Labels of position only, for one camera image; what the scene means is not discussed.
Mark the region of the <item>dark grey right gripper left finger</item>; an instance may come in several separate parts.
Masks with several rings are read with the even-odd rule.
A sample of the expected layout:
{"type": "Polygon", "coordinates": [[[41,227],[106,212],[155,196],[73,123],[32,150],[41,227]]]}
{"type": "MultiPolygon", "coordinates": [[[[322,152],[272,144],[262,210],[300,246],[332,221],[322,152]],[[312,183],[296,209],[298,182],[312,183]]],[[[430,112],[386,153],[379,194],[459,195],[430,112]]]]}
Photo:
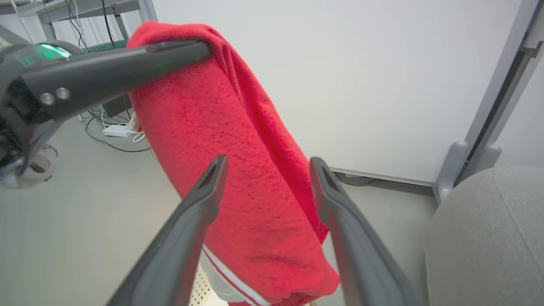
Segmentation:
{"type": "Polygon", "coordinates": [[[112,296],[110,306],[187,306],[207,228],[219,214],[228,158],[215,157],[112,296]]]}

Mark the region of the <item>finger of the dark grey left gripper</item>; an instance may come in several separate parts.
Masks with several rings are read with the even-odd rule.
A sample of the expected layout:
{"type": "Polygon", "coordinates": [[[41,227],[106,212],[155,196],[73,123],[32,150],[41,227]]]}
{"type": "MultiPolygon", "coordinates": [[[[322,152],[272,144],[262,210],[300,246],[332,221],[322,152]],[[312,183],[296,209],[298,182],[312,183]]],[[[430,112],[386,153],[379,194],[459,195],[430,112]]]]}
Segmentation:
{"type": "Polygon", "coordinates": [[[163,41],[131,49],[80,54],[26,68],[20,77],[37,99],[31,122],[64,121],[210,58],[205,41],[163,41]]]}

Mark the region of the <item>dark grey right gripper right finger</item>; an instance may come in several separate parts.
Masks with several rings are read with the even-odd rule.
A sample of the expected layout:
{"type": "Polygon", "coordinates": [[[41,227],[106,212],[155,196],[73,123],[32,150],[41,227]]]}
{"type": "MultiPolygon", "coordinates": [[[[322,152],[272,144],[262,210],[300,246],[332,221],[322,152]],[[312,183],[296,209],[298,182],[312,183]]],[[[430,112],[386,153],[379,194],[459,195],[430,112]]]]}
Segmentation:
{"type": "Polygon", "coordinates": [[[331,234],[345,304],[417,306],[408,279],[323,159],[310,159],[310,175],[318,217],[331,234]]]}

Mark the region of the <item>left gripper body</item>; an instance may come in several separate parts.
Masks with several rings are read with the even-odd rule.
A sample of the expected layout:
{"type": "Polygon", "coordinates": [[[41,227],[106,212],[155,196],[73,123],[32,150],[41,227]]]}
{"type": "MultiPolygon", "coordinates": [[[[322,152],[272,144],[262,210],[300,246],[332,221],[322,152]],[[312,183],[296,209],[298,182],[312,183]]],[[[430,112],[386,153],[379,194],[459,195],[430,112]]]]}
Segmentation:
{"type": "Polygon", "coordinates": [[[66,41],[20,43],[1,48],[1,186],[25,189],[52,178],[60,148],[52,137],[62,126],[41,114],[43,103],[21,80],[25,68],[84,54],[66,41]]]}

